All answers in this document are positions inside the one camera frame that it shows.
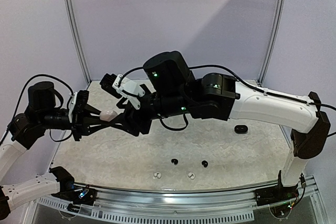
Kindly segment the white earbud left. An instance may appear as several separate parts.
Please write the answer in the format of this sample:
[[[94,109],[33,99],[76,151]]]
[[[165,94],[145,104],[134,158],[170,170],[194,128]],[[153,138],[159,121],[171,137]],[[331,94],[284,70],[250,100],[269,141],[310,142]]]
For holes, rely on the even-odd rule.
[[[161,173],[159,173],[159,172],[153,174],[153,177],[154,177],[154,178],[158,178],[158,179],[160,179],[161,176],[162,176],[162,175],[161,175]]]

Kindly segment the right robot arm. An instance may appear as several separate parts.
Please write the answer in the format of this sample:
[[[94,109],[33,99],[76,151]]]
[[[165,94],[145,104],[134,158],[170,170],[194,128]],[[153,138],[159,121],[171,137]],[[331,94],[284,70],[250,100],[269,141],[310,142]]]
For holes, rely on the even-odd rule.
[[[291,194],[308,160],[321,153],[330,136],[330,121],[315,92],[296,96],[261,88],[229,69],[197,79],[178,51],[153,56],[142,70],[154,92],[125,74],[107,74],[101,81],[107,92],[122,100],[123,113],[115,120],[132,135],[147,134],[153,120],[187,114],[194,119],[256,120],[291,128],[291,151],[279,184],[271,190],[276,201]]]

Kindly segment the white earbud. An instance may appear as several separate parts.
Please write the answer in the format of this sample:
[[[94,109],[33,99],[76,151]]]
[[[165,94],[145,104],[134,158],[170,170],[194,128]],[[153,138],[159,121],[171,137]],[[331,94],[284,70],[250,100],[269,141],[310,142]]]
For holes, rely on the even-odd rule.
[[[188,173],[188,178],[193,180],[195,178],[195,174],[194,173]]]
[[[161,173],[159,173],[159,172],[153,174],[153,177],[154,177],[154,178],[158,178],[158,179],[160,179],[161,176],[162,176],[162,175],[161,175]]]

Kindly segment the black earbud charging case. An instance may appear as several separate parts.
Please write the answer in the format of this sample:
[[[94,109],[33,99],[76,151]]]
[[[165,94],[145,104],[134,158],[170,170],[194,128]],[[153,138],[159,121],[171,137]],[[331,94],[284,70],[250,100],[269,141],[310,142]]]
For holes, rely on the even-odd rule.
[[[236,125],[234,127],[234,132],[236,134],[246,134],[248,132],[248,126],[246,126],[246,125]]]

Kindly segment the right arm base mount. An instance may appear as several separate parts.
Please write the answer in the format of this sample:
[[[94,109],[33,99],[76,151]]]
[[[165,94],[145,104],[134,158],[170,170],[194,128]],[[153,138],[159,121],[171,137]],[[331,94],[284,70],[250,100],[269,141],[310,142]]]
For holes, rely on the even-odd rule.
[[[292,208],[301,201],[306,189],[306,182],[301,184],[301,188],[303,189],[301,197],[299,197],[298,185],[293,187],[284,187],[281,183],[278,183],[275,186],[256,189],[254,191],[254,195],[257,206],[271,205],[283,201],[289,202],[294,199],[294,201],[289,203],[288,206],[288,208]]]

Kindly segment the aluminium front rail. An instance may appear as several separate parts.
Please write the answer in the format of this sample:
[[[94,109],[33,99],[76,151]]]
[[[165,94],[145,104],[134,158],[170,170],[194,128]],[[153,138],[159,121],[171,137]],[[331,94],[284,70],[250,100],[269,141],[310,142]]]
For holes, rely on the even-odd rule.
[[[299,190],[299,203],[259,204],[257,190],[275,181],[234,189],[148,191],[97,187],[93,205],[73,206],[52,196],[32,201],[24,223],[329,223],[313,176]]]

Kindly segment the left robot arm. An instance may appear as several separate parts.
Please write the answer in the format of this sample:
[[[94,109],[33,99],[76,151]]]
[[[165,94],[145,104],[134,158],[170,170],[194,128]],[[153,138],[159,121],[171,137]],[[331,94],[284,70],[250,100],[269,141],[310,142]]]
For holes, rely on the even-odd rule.
[[[1,177],[14,162],[29,150],[47,130],[69,130],[75,141],[109,127],[116,113],[107,113],[87,104],[89,92],[81,90],[71,95],[67,108],[56,106],[63,97],[50,81],[28,88],[28,106],[14,116],[1,141]],[[17,207],[37,198],[53,195],[74,205],[92,206],[97,191],[89,186],[78,187],[73,176],[63,167],[51,168],[41,176],[16,185],[1,186],[1,219]]]

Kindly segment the right aluminium frame post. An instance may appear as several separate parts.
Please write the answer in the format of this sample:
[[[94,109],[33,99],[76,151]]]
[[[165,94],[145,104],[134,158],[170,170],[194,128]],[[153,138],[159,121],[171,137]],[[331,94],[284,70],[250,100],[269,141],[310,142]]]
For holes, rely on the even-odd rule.
[[[271,33],[270,33],[270,37],[269,37],[267,48],[266,48],[266,54],[264,57],[264,61],[261,65],[261,69],[260,69],[258,79],[257,79],[260,86],[264,84],[265,79],[266,79],[267,70],[270,64],[271,55],[272,55],[272,52],[273,52],[273,49],[276,43],[276,38],[277,38],[279,26],[280,26],[284,2],[285,0],[276,0],[274,18],[272,20]]]

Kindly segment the left aluminium frame post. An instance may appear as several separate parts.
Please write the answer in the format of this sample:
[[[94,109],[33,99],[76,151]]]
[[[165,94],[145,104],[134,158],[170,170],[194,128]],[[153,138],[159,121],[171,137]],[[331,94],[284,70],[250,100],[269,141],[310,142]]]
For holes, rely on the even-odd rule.
[[[91,80],[91,76],[89,72],[89,67],[88,67],[88,64],[85,58],[84,50],[82,47],[82,43],[80,40],[73,1],[65,0],[65,8],[66,8],[67,16],[68,16],[69,27],[70,27],[70,31],[72,34],[72,39],[73,39],[73,43],[75,46],[79,65],[80,65],[83,77],[85,79],[85,82],[87,84],[90,84],[92,80]]]

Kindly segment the black earbud right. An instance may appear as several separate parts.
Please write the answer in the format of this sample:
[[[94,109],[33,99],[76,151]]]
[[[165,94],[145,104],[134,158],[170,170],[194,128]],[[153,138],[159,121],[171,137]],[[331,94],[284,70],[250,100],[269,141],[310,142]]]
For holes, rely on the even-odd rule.
[[[206,168],[208,166],[208,162],[207,161],[202,161],[202,165],[204,168]]]

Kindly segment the black earbud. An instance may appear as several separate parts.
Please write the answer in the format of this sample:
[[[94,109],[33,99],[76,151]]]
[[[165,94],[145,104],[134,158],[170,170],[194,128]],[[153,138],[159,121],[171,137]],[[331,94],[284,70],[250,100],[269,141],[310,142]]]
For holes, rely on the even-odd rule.
[[[174,164],[174,165],[177,165],[178,164],[178,160],[177,159],[171,159],[171,163]]]
[[[204,168],[206,168],[208,166],[208,162],[207,161],[202,161],[202,165]]]

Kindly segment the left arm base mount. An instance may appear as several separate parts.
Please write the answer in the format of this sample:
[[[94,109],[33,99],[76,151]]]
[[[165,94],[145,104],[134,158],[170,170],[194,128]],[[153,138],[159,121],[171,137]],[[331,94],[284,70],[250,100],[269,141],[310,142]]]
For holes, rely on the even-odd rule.
[[[72,202],[74,205],[93,206],[96,201],[98,191],[89,185],[85,187],[76,186],[74,189],[59,194],[61,199]]]

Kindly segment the black earbud left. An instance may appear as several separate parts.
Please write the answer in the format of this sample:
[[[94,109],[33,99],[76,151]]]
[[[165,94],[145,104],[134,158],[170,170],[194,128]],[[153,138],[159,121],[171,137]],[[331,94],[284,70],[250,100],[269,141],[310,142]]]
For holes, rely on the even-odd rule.
[[[171,159],[171,163],[174,164],[174,165],[177,165],[178,164],[178,160],[177,159]]]

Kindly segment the aluminium frame post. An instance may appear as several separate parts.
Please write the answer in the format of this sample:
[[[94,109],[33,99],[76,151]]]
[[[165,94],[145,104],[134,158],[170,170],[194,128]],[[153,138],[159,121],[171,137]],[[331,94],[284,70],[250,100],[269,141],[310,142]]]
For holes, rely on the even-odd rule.
[[[277,38],[279,26],[280,26],[284,2],[285,0],[276,0],[274,18],[272,20],[271,33],[270,33],[270,37],[269,37],[267,48],[266,48],[266,54],[264,57],[264,61],[261,65],[261,69],[260,69],[258,79],[257,79],[260,86],[264,84],[265,79],[266,79],[267,70],[270,64],[271,55],[272,55],[272,52],[273,52],[273,49],[276,43],[276,38]]]
[[[88,64],[85,58],[84,50],[82,47],[82,43],[80,40],[73,1],[65,0],[65,8],[66,8],[67,16],[68,16],[69,27],[70,27],[70,31],[72,34],[72,39],[73,39],[73,43],[75,46],[79,65],[80,65],[83,77],[85,79],[85,82],[87,84],[90,84],[92,80],[91,80],[91,76],[89,72],[89,67],[88,67]]]

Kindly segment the white earbud right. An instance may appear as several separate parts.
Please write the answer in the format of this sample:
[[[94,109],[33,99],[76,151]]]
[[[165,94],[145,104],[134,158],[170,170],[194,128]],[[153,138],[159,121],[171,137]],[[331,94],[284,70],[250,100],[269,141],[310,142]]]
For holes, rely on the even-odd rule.
[[[195,174],[194,173],[188,173],[188,178],[193,180],[195,178]]]

